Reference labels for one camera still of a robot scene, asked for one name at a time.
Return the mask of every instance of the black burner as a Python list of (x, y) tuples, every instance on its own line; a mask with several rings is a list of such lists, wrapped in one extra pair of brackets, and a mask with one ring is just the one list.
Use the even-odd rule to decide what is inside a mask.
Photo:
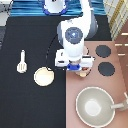
[(111, 49), (106, 45), (99, 45), (96, 48), (96, 54), (102, 58), (106, 58), (111, 54)]
[(100, 74), (103, 76), (112, 76), (115, 72), (114, 66), (109, 62), (102, 62), (98, 66)]

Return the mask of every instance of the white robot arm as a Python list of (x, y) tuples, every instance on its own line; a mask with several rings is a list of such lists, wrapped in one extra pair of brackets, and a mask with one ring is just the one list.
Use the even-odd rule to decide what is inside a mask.
[(59, 43), (64, 49), (57, 50), (55, 66), (67, 66), (67, 70), (79, 71), (92, 67), (94, 58), (83, 55), (84, 39), (93, 37), (98, 29), (90, 0), (80, 0), (83, 16), (61, 21), (57, 27)]

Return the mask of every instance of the spatula handle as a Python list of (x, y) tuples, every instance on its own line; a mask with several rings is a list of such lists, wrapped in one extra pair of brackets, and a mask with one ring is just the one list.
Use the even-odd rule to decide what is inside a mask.
[(21, 51), (21, 62), (25, 62), (25, 51)]

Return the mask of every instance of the cable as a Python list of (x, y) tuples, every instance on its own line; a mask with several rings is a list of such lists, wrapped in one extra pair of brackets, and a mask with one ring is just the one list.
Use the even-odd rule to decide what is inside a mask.
[(54, 70), (52, 70), (52, 69), (50, 70), (50, 69), (48, 68), (48, 63), (47, 63), (50, 47), (52, 46), (52, 43), (53, 43), (54, 40), (56, 39), (57, 35), (58, 35), (58, 34), (56, 34), (56, 35), (54, 36), (54, 38), (52, 39), (52, 41), (51, 41), (51, 43), (50, 43), (50, 45), (49, 45), (49, 47), (48, 47), (48, 49), (47, 49), (47, 53), (46, 53), (46, 68), (47, 68), (48, 71), (62, 70), (62, 68), (57, 68), (57, 69), (54, 69)]

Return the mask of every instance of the table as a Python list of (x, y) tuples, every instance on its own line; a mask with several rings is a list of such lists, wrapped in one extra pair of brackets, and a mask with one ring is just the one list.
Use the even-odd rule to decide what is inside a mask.
[[(126, 87), (114, 41), (87, 41), (85, 45), (89, 49), (89, 55), (95, 57), (96, 60), (90, 74), (85, 78), (80, 78), (72, 72), (66, 72), (66, 128), (90, 128), (79, 119), (75, 110), (77, 95), (88, 86), (100, 87), (106, 90), (115, 103), (120, 103), (125, 99), (123, 93), (126, 92)], [(110, 47), (111, 55), (106, 58), (99, 57), (95, 52), (99, 45)], [(111, 62), (115, 67), (115, 74), (110, 77), (102, 76), (98, 71), (98, 65), (101, 62)], [(128, 127), (128, 110), (116, 111), (114, 120), (105, 128), (121, 127)]]
[[(0, 50), (0, 127), (66, 128), (66, 72), (55, 72), (54, 82), (46, 88), (38, 86), (33, 77), (35, 71), (46, 64), (46, 51), (56, 35), (57, 25), (61, 20), (70, 18), (72, 17), (8, 18)], [(103, 38), (100, 34), (104, 22), (98, 16), (97, 19), (102, 25), (93, 40), (104, 40), (106, 36)], [(62, 46), (55, 39), (48, 57), (48, 66), (52, 69), (55, 52), (60, 48)], [(21, 50), (26, 51), (28, 64), (28, 70), (24, 74), (16, 71)]]

